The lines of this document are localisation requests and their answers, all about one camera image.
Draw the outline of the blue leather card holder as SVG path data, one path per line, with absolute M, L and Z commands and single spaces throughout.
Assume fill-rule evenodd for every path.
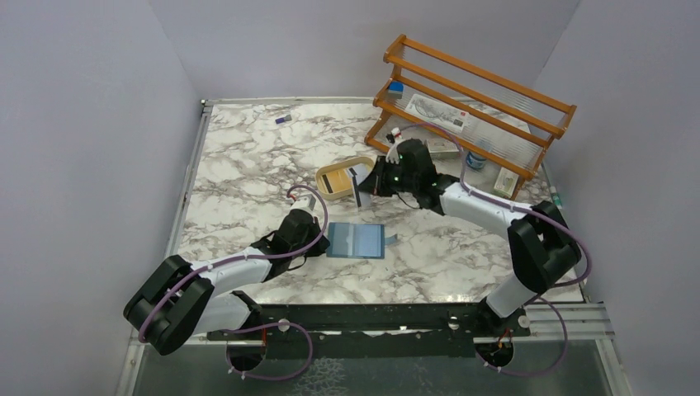
M 327 257 L 383 259 L 398 235 L 386 234 L 384 224 L 331 223 L 328 239 Z

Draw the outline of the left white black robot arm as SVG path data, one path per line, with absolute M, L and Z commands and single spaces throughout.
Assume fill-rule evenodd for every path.
M 242 252 L 188 262 L 167 257 L 125 305 L 123 316 L 162 356 L 197 334 L 230 330 L 250 338 L 259 328 L 254 302 L 240 287 L 262 284 L 292 270 L 292 261 L 326 253 L 330 241 L 308 210 L 292 209 L 278 229 Z

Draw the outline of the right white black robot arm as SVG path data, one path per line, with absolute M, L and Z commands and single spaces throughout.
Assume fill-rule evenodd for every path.
M 421 209 L 463 219 L 508 242 L 513 274 L 481 301 L 476 314 L 477 327 L 489 336 L 504 330 L 525 303 L 557 287 L 582 258 L 581 245 L 554 204 L 505 200 L 440 173 L 419 139 L 396 141 L 357 189 L 381 197 L 410 194 Z

